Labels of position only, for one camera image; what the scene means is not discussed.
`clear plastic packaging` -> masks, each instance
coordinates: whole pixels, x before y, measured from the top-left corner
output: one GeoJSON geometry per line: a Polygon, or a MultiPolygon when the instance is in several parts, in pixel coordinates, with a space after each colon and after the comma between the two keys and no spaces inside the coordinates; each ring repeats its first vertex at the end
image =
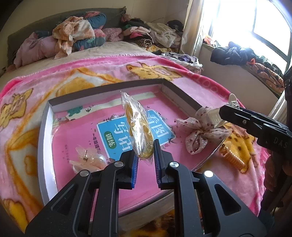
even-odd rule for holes
{"type": "Polygon", "coordinates": [[[121,102],[125,109],[128,130],[136,155],[141,160],[150,160],[154,149],[154,139],[149,126],[146,109],[125,92],[121,92],[121,102]]]}
{"type": "Polygon", "coordinates": [[[78,174],[81,170],[89,170],[90,172],[103,170],[110,161],[103,154],[99,154],[95,149],[84,149],[81,146],[76,147],[79,154],[79,160],[70,160],[73,171],[78,174]]]}

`yellow item in plastic wrap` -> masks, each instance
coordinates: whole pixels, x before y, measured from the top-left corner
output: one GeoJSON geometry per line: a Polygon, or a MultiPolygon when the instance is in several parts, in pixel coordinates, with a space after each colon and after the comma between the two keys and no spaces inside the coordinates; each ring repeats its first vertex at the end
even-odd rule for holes
{"type": "Polygon", "coordinates": [[[141,160],[152,157],[154,139],[145,108],[125,92],[121,92],[133,149],[141,160]]]}

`blue label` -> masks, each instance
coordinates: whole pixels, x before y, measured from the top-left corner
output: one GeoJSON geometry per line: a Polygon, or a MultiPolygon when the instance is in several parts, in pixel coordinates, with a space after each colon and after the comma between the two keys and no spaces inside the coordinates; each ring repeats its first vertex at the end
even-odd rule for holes
{"type": "MultiPolygon", "coordinates": [[[[169,142],[170,139],[175,138],[174,133],[166,125],[158,113],[152,109],[148,112],[148,121],[152,134],[154,139],[159,139],[160,145],[163,145],[169,142]]],[[[120,156],[123,152],[132,149],[128,124],[125,116],[101,122],[97,125],[97,128],[108,157],[117,161],[120,159],[120,156]]]]}

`plastic bag of clothes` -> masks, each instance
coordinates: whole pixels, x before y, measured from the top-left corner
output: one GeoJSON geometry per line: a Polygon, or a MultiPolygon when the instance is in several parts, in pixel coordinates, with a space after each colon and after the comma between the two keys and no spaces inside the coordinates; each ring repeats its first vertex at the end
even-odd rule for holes
{"type": "Polygon", "coordinates": [[[161,55],[164,58],[167,58],[179,65],[182,65],[186,69],[190,70],[193,73],[201,75],[202,64],[199,63],[199,60],[195,56],[189,56],[188,54],[179,54],[179,53],[163,53],[161,55]]]}

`green oval label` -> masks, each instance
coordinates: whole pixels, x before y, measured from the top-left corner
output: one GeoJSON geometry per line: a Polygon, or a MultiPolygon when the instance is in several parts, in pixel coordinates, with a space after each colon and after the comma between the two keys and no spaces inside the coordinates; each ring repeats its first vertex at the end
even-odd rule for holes
{"type": "Polygon", "coordinates": [[[114,140],[114,137],[110,131],[106,131],[104,133],[105,140],[107,141],[107,145],[109,146],[110,149],[115,149],[117,144],[116,141],[114,140]]]}

